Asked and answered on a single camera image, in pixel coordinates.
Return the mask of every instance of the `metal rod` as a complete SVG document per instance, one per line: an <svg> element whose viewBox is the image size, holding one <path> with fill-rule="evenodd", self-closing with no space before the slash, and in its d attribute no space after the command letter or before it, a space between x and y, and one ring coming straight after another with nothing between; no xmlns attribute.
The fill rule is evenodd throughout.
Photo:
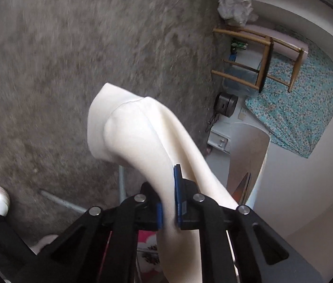
<svg viewBox="0 0 333 283"><path fill-rule="evenodd" d="M53 194L50 194L49 192L45 191L44 189L40 189L39 190L39 193L43 196L43 197L46 197L47 199L51 200L51 201L54 201L55 203L59 204L59 205L62 205L62 206L65 206L66 208L68 209L73 209L74 211L80 213L80 214L84 214L87 209L85 208L82 208L81 206L78 206L76 204L73 204L71 202L68 202L66 200L63 200Z"/></svg>
<svg viewBox="0 0 333 283"><path fill-rule="evenodd" d="M119 187L119 204L126 200L126 190L124 188L124 167L119 165L118 169L118 187Z"/></svg>
<svg viewBox="0 0 333 283"><path fill-rule="evenodd" d="M158 252L156 250L143 249L143 248L137 248L137 252L150 253L150 254L158 254Z"/></svg>

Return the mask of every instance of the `wooden chair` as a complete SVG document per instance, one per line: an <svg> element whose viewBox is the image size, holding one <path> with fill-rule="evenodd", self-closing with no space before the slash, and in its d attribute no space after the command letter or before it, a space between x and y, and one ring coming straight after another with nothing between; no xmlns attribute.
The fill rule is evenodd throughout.
<svg viewBox="0 0 333 283"><path fill-rule="evenodd" d="M294 83L298 77L298 73L300 70L300 67L302 65L302 61L303 61L303 55L304 55L304 49L303 48L298 48L292 44L289 44L283 40L277 39L277 38L273 38L270 37L268 35L264 35L262 33L258 33L249 29L245 29L245 28L238 28L238 27L229 27L229 30L224 30L224 29L213 29L214 33L218 33L218 34L226 34L226 35L230 35L233 36L235 38L241 38L241 39L245 39L245 40L249 40L249 41L254 41L257 42L259 44L263 44L265 46L264 52L262 54L262 60L261 60L261 66L260 66L260 70L254 69L252 67L248 67L246 65L234 62L234 61L229 61L227 59L224 59L223 61L250 71L253 71L255 73L257 73L257 80L255 84L252 84L248 81L245 81L243 79L237 78L236 76L233 75L229 75L223 72L219 72L216 70L211 70L212 74L216 74L219 76L222 76L223 78L227 78L230 79L232 81L238 82L240 84L249 86L251 88L254 88L256 90L258 90L259 93L262 92L263 88L264 88L264 84L265 84L265 80L266 78L270 78L278 83L281 83L285 86L288 87L287 91L291 92L292 88L294 86ZM240 32L246 32L249 34L253 34L256 35L258 37L252 36L252 35L247 35L244 33L240 33ZM295 63L294 63L294 67L292 70L292 75L291 75L291 79L290 79L290 83L287 83L285 81L282 81L279 78L276 78L272 75L268 74L268 70L269 70L269 66L270 66L270 61L272 59L272 53L273 53L273 47L274 47L274 43L279 43L291 50L294 50L295 52L298 52L298 58L296 59Z"/></svg>

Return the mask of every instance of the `grey carpet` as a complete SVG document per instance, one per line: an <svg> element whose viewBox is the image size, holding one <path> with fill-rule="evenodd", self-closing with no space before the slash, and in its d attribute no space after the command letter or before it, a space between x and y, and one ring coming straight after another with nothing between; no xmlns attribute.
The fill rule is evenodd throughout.
<svg viewBox="0 0 333 283"><path fill-rule="evenodd" d="M217 0L0 0L0 185L27 241L60 233L84 207L118 204L117 166L95 160L86 119L106 82L169 107L201 150L218 83ZM143 178L127 170L128 194Z"/></svg>

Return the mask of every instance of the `black trouser leg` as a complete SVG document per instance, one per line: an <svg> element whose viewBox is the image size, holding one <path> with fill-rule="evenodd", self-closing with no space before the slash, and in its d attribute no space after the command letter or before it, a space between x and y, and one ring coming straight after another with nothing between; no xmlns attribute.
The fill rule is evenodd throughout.
<svg viewBox="0 0 333 283"><path fill-rule="evenodd" d="M20 269L36 255L0 215L0 272L12 281Z"/></svg>

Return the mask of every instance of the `white wall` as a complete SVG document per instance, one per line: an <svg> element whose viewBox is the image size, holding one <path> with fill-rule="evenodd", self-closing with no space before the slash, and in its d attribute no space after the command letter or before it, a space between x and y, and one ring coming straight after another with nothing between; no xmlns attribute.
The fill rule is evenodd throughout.
<svg viewBox="0 0 333 283"><path fill-rule="evenodd" d="M323 276L333 278L333 205L287 241Z"/></svg>
<svg viewBox="0 0 333 283"><path fill-rule="evenodd" d="M252 5L262 17L314 41L333 60L329 6L319 0L252 0ZM255 210L286 237L332 203L333 118L309 159L271 144Z"/></svg>
<svg viewBox="0 0 333 283"><path fill-rule="evenodd" d="M255 211L286 237L333 203L333 118L308 159L269 147Z"/></svg>
<svg viewBox="0 0 333 283"><path fill-rule="evenodd" d="M215 177L226 187L228 171L230 170L230 156L223 151L213 148L205 159Z"/></svg>

